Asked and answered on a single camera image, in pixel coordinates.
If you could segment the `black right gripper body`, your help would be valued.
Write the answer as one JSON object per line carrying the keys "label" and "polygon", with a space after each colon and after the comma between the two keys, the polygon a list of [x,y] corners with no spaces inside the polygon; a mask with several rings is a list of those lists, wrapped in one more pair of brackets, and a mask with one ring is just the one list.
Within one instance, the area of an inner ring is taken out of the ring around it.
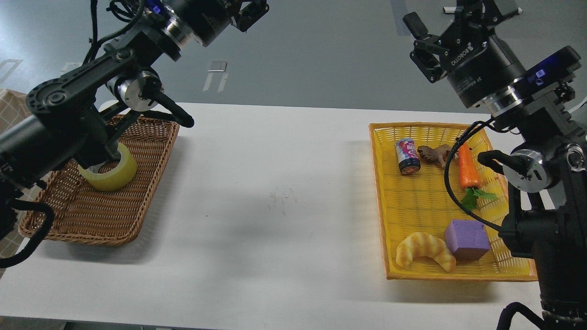
{"label": "black right gripper body", "polygon": [[495,28],[500,23],[497,18],[455,18],[439,37],[447,53],[439,56],[442,73],[436,81],[446,78],[467,108],[526,71],[508,44],[497,36]]}

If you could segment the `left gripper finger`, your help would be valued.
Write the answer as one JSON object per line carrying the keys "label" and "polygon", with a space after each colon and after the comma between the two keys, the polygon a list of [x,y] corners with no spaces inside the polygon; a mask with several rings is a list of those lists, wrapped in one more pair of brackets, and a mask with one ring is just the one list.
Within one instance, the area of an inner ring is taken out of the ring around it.
{"label": "left gripper finger", "polygon": [[232,0],[232,25],[246,32],[269,10],[266,0]]}

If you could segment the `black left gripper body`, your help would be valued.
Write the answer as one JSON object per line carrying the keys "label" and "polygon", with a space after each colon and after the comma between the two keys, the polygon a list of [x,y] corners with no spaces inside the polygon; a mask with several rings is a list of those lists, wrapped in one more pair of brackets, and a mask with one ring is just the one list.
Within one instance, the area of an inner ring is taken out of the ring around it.
{"label": "black left gripper body", "polygon": [[173,0],[172,10],[186,23],[196,41],[209,46],[237,16],[240,0]]}

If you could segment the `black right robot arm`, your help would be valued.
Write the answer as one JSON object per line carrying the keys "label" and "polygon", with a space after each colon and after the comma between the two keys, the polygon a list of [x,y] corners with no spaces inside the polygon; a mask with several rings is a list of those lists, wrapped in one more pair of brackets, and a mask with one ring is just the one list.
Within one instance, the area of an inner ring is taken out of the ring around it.
{"label": "black right robot arm", "polygon": [[541,330],[584,330],[587,304],[586,134],[565,110],[580,56],[565,46],[526,69],[495,27],[516,16],[513,0],[458,0],[442,35],[415,12],[403,23],[410,56],[428,81],[447,78],[467,108],[486,106],[493,129],[517,129],[524,142],[505,154],[481,152],[479,163],[505,175],[508,214],[497,231],[513,257],[532,259],[542,316],[521,303],[503,309],[497,328],[516,313]]}

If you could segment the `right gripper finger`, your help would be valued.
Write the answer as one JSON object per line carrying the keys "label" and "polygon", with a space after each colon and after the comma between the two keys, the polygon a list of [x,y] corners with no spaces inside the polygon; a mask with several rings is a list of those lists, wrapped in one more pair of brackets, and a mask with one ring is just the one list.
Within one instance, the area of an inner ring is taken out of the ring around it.
{"label": "right gripper finger", "polygon": [[441,60],[448,56],[448,49],[441,44],[440,37],[430,35],[416,12],[407,13],[403,23],[414,37],[410,58],[430,83],[444,79],[446,70]]}
{"label": "right gripper finger", "polygon": [[500,23],[519,14],[515,0],[458,0],[454,23],[462,35],[492,33]]}

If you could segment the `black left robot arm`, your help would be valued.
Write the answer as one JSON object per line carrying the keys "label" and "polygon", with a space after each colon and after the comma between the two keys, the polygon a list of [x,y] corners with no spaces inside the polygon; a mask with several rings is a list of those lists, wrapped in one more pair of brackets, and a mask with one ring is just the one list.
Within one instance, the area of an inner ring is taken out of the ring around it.
{"label": "black left robot arm", "polygon": [[23,190],[46,188],[44,175],[71,159],[97,171],[122,160],[119,137],[141,115],[193,127],[194,120],[164,94],[153,63],[172,60],[191,40],[206,47],[226,27],[246,32],[270,9],[266,0],[122,0],[110,11],[126,25],[97,37],[97,2],[91,2],[90,48],[82,65],[33,88],[25,100],[31,115],[1,135],[1,236],[13,230],[17,211],[39,211],[44,221],[23,249],[2,258],[13,267],[37,249],[55,220],[41,202],[21,200]]}

